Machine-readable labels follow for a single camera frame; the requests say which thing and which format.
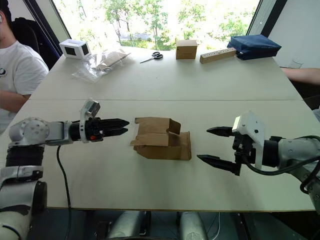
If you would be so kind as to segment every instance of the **black chair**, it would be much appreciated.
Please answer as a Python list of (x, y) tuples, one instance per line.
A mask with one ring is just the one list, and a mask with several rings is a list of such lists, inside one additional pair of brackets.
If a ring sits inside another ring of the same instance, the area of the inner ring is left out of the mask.
[(303, 82), (291, 82), (295, 89), (299, 92), (305, 103), (312, 110), (318, 109), (320, 106), (320, 86)]
[(31, 47), (38, 54), (40, 53), (36, 34), (28, 24), (14, 21), (12, 22), (12, 32), (21, 44)]
[(31, 47), (40, 54), (49, 70), (58, 61), (60, 55), (37, 22), (23, 17), (16, 18), (12, 22), (12, 32), (21, 44)]

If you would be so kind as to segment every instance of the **white table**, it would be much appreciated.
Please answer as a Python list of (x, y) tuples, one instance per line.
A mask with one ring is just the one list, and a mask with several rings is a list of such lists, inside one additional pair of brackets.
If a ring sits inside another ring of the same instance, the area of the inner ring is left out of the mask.
[[(27, 117), (78, 120), (83, 103), (84, 100), (29, 100), (13, 122)], [(215, 136), (206, 129), (232, 126), (235, 117), (248, 110), (265, 123), (266, 138), (320, 136), (320, 123), (303, 101), (102, 100), (100, 104), (99, 117), (122, 118), (130, 125), (121, 136), (61, 148), (74, 208), (268, 212), (314, 209), (309, 196), (300, 191), (300, 182), (289, 174), (262, 176), (243, 166), (240, 176), (235, 176), (196, 157), (212, 154), (233, 161), (233, 138)], [(182, 124), (182, 131), (190, 131), (192, 159), (156, 160), (138, 155), (130, 146), (138, 130), (134, 118), (147, 116), (171, 117)], [(2, 161), (9, 142), (6, 130), (0, 138)], [(65, 208), (65, 186), (56, 149), (45, 149), (43, 180), (48, 184), (48, 207)]]
[(175, 51), (163, 59), (139, 63), (154, 50), (129, 48), (131, 60), (89, 83), (72, 76), (77, 59), (62, 56), (31, 99), (53, 100), (301, 100), (272, 57), (239, 60), (229, 57), (201, 64), (176, 60)]

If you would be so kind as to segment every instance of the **floor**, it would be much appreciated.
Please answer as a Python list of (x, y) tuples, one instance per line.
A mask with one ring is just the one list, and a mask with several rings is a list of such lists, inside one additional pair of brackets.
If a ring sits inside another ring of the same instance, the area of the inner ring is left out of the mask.
[[(69, 240), (95, 240), (98, 222), (114, 222), (121, 213), (121, 211), (73, 210)], [(218, 214), (214, 212), (200, 212), (199, 214), (209, 239), (212, 239), (219, 226)], [(306, 240), (269, 213), (252, 213), (252, 218), (259, 240)], [(216, 240), (241, 240), (237, 235), (230, 213), (220, 214), (220, 224), (220, 232)], [(34, 218), (27, 239), (64, 239), (67, 225), (67, 210), (47, 209)], [(150, 236), (177, 239), (176, 212), (152, 212)]]

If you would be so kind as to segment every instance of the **wall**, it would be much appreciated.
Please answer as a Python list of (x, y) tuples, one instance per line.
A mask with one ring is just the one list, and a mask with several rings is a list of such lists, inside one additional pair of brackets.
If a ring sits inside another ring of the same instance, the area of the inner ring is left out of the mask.
[(279, 66), (293, 61), (301, 68), (320, 68), (320, 0), (287, 0), (269, 39), (282, 48), (274, 57)]
[(19, 17), (34, 20), (23, 0), (8, 0), (8, 2), (12, 21)]
[(68, 39), (68, 35), (65, 32), (56, 12), (51, 5), (49, 0), (36, 0), (36, 3), (39, 5), (43, 15), (45, 16), (47, 22), (49, 23), (50, 27), (52, 28), (54, 34), (58, 38), (59, 42), (63, 42), (64, 40)]
[(259, 11), (257, 12), (248, 35), (257, 35), (262, 32), (275, 3), (276, 0), (263, 0), (261, 2)]

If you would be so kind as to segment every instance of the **navy blue pouch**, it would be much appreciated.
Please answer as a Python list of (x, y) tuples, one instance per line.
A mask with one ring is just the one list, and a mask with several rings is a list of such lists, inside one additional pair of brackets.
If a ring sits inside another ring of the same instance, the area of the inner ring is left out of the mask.
[(242, 60), (274, 57), (281, 48), (263, 35), (232, 36), (227, 47), (235, 48), (236, 56)]

